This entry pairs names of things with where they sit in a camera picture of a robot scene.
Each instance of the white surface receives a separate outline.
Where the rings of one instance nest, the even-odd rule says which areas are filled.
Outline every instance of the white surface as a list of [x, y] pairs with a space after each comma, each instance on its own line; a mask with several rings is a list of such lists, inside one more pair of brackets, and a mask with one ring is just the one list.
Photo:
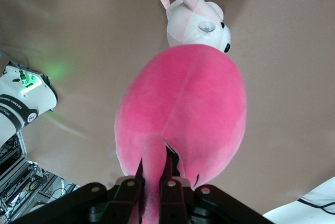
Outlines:
[[[302, 197], [302, 199], [318, 206], [334, 202], [335, 177], [322, 183]], [[335, 213], [335, 205], [327, 207], [326, 210]], [[275, 208], [263, 216], [275, 224], [335, 223], [335, 215], [328, 214], [322, 209], [310, 207], [298, 201]]]

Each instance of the stuffed animal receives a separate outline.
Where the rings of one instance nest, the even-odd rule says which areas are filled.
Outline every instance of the stuffed animal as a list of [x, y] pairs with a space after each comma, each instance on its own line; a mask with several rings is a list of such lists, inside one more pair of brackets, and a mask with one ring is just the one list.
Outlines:
[[170, 47], [201, 43], [224, 53], [230, 49], [230, 30], [223, 23], [224, 13], [213, 2], [204, 0], [161, 0], [166, 9], [167, 40]]
[[[200, 8], [198, 14], [206, 13]], [[216, 29], [220, 20], [220, 16], [215, 20]], [[222, 34], [219, 36], [220, 40], [214, 40], [222, 41]], [[201, 42], [157, 54], [129, 85], [117, 110], [115, 140], [123, 172], [135, 175], [142, 159], [146, 180], [143, 224], [159, 223], [159, 180], [166, 146], [179, 157], [180, 176], [195, 189], [221, 173], [244, 134], [246, 101], [241, 74], [220, 51], [222, 47]]]

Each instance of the white plush bunny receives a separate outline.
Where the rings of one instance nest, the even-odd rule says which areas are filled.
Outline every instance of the white plush bunny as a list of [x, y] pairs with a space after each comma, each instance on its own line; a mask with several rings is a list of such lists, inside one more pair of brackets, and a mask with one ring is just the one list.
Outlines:
[[167, 40], [179, 44], [205, 44], [224, 53], [230, 49], [230, 30], [223, 23], [224, 13], [213, 2], [204, 0], [161, 0], [166, 9]]

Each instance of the beige backdrop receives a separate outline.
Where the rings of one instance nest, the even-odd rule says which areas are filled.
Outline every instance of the beige backdrop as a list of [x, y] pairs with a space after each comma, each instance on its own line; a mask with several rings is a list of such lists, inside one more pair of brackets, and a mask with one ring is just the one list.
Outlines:
[[[225, 10], [248, 96], [235, 158], [211, 183], [264, 213], [335, 175], [335, 1], [207, 0]], [[23, 130], [28, 155], [74, 183], [111, 187], [122, 93], [166, 49], [159, 0], [0, 0], [0, 47], [59, 95]]]

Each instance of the pink plush toy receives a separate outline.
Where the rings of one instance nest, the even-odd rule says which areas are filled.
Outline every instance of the pink plush toy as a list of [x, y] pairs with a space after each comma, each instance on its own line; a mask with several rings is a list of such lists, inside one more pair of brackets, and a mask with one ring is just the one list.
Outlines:
[[135, 175], [143, 160], [143, 223], [159, 222], [166, 145], [179, 157], [181, 177], [196, 188], [227, 166], [244, 134], [241, 74], [221, 46], [201, 42], [156, 55], [129, 85], [118, 107], [115, 139], [123, 172]]

